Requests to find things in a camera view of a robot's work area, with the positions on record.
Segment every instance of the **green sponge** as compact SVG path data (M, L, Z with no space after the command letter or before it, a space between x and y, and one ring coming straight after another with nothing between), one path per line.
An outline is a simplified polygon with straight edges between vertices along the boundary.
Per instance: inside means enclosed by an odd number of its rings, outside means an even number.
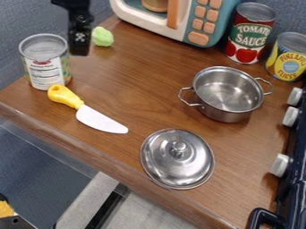
M114 43L113 33L101 26L97 26L92 31L92 37L96 46L99 47L110 47Z

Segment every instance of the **pot lid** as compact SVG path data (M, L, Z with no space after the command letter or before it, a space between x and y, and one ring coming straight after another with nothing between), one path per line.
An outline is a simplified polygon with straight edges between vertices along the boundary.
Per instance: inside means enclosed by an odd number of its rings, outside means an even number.
M203 184L215 168L207 142L193 132L178 129L151 134L142 145L140 159L154 182L177 190Z

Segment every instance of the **toy microwave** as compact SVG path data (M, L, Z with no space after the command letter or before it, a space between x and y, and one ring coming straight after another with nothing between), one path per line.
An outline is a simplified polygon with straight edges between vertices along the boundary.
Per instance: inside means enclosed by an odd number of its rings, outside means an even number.
M197 47L212 47L241 0L110 0L115 14L143 29Z

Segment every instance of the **tin can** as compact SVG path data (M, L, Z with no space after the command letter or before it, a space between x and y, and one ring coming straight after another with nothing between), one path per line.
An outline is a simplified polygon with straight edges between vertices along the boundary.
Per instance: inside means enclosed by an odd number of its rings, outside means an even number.
M35 89L48 90L66 85L72 78L68 65L67 41L55 34L42 33L19 44L25 73Z
M298 81L306 73L306 36L297 32L281 33L266 68L281 81Z
M264 4L239 4L225 49L228 58L240 64L256 63L263 53L275 18L275 12Z

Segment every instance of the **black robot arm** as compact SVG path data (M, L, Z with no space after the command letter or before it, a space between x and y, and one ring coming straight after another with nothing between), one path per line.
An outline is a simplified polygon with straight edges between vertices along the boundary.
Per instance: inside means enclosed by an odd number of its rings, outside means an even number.
M69 13L68 44L72 55L87 55L91 39L90 0L51 0Z

